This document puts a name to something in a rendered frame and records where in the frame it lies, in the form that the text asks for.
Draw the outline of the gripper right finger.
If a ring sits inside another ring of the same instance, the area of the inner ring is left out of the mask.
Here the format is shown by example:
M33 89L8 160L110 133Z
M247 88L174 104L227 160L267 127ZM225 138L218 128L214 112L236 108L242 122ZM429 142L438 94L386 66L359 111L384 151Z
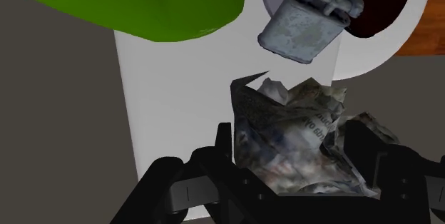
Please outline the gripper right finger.
M434 162L413 149L385 143L364 123L345 124L344 153L366 184L380 189L371 224L445 224L445 156Z

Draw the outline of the crumpled newspaper ball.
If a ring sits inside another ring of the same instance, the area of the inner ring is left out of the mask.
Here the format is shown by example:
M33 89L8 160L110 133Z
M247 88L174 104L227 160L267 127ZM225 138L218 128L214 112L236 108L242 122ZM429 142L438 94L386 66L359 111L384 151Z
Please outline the crumpled newspaper ball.
M277 194L339 193L376 196L344 152L345 88L309 78L291 89L257 75L232 81L234 159Z

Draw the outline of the silver metal lighter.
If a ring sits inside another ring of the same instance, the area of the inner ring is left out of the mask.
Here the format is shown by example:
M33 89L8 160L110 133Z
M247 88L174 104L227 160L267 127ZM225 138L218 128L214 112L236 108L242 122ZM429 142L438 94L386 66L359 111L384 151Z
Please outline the silver metal lighter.
M363 0L283 0L257 41L274 54L310 64L363 10Z

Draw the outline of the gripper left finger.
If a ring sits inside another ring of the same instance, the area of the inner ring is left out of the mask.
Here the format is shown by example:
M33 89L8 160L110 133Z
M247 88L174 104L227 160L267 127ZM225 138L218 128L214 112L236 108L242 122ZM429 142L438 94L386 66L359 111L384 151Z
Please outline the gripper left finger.
M220 123L215 144L194 150L187 163L153 161L110 224L182 224L199 205L215 224L277 224L278 197L231 161L230 127Z

